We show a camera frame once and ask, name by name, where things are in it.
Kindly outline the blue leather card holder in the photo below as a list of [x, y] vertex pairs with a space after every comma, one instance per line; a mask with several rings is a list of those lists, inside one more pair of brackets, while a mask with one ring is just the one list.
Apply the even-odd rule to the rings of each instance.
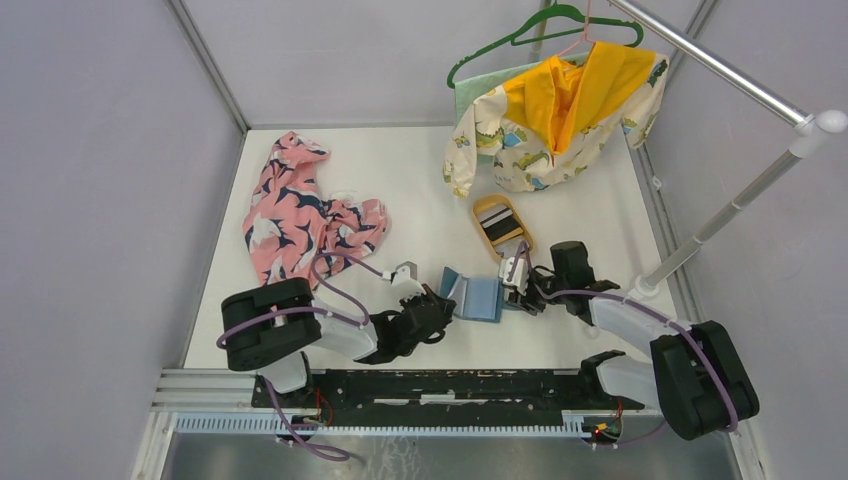
[[497, 277], [468, 277], [445, 267], [439, 296], [456, 303], [455, 318], [485, 323], [501, 321], [503, 289]]

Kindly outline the silver credit card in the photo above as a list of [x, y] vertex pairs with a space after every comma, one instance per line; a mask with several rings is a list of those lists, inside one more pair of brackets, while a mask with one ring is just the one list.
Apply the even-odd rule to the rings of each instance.
[[524, 240], [521, 237], [516, 237], [496, 245], [494, 249], [499, 257], [509, 258], [516, 255], [516, 252], [523, 243]]

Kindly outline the oval wooden tray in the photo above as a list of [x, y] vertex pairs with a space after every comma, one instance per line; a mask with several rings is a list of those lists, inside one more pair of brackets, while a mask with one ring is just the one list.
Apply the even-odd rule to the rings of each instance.
[[524, 242], [532, 252], [535, 241], [510, 199], [501, 194], [490, 194], [476, 199], [471, 208], [478, 232], [490, 256], [501, 261], [512, 256]]

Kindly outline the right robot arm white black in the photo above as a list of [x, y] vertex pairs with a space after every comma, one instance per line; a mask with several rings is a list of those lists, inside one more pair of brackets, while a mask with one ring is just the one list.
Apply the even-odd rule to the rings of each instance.
[[759, 396], [723, 325], [674, 319], [627, 296], [617, 283], [596, 278], [579, 241], [560, 242], [550, 254], [552, 267], [532, 265], [522, 241], [503, 256], [499, 277], [506, 303], [528, 314], [562, 306], [646, 357], [609, 350], [584, 359], [577, 392], [585, 405], [602, 408], [615, 397], [635, 401], [658, 410], [684, 440], [734, 431], [760, 413]]

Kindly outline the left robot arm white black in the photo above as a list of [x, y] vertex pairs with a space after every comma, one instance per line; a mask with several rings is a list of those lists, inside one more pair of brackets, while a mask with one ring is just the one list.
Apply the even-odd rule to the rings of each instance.
[[445, 337], [455, 301], [415, 280], [392, 287], [400, 293], [398, 309], [360, 319], [317, 300], [303, 278], [232, 295], [221, 305], [224, 331], [216, 346], [229, 370], [256, 373], [288, 406], [302, 407], [314, 394], [308, 347], [383, 365]]

